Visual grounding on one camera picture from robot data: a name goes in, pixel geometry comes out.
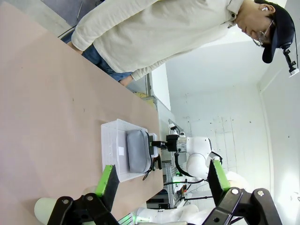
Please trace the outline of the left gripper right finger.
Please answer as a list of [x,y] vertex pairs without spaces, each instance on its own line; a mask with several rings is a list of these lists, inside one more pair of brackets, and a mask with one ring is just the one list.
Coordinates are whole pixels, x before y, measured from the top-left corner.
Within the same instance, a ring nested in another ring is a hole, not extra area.
[[281,224],[270,192],[258,188],[249,193],[231,187],[220,161],[210,161],[207,181],[216,206],[204,220],[204,225],[233,225],[242,219],[248,225]]

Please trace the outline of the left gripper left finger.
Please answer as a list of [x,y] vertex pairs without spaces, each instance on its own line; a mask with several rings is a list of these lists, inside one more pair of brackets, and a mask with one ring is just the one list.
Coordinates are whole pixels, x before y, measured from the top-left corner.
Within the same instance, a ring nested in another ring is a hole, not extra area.
[[115,165],[106,165],[94,192],[82,195],[74,200],[62,196],[54,205],[49,225],[117,225],[112,215],[113,202],[120,181]]

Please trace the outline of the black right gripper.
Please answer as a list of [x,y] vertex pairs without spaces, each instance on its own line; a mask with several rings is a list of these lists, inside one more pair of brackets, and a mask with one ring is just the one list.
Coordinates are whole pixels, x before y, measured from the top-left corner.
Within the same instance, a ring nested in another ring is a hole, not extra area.
[[169,152],[177,152],[177,140],[179,135],[167,135],[166,142],[164,141],[152,141],[151,146],[153,147],[151,150],[152,155],[158,155],[161,152],[160,148],[157,147],[166,147]]

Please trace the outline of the person left hand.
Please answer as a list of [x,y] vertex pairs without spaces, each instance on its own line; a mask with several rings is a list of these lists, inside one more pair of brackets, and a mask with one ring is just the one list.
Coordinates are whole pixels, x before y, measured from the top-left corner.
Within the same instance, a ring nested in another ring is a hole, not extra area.
[[123,86],[127,87],[133,81],[133,77],[131,75],[125,77],[124,79],[120,80],[119,83]]

